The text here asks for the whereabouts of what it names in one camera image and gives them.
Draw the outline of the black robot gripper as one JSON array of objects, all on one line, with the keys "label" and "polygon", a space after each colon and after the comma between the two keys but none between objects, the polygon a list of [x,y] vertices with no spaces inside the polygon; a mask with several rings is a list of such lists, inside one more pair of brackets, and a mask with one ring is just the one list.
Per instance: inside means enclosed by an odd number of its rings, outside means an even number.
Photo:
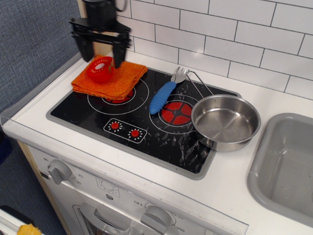
[{"label": "black robot gripper", "polygon": [[115,1],[84,1],[87,16],[72,18],[72,36],[75,39],[83,59],[88,62],[93,58],[93,42],[113,46],[115,68],[119,68],[125,60],[126,48],[130,46],[131,29],[116,19],[117,12],[127,7],[124,2],[122,9]]}]

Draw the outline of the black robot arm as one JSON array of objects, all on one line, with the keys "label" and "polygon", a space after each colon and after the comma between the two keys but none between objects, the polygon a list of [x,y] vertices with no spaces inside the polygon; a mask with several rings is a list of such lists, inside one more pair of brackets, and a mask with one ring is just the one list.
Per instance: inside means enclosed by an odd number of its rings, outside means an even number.
[{"label": "black robot arm", "polygon": [[86,18],[72,18],[72,37],[88,62],[93,58],[93,43],[112,46],[115,68],[125,61],[126,50],[130,46],[131,29],[117,21],[117,12],[125,9],[116,7],[114,0],[85,0]]}]

